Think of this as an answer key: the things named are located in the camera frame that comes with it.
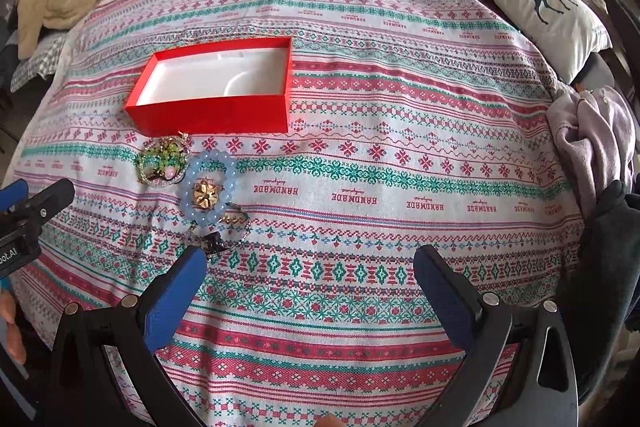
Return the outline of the person's left hand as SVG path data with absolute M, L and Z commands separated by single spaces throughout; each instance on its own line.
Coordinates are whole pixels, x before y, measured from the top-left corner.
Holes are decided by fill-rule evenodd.
M 17 364 L 24 365 L 26 349 L 20 329 L 15 324 L 16 304 L 13 296 L 6 289 L 1 291 L 0 313 L 2 319 L 6 321 L 6 351 Z

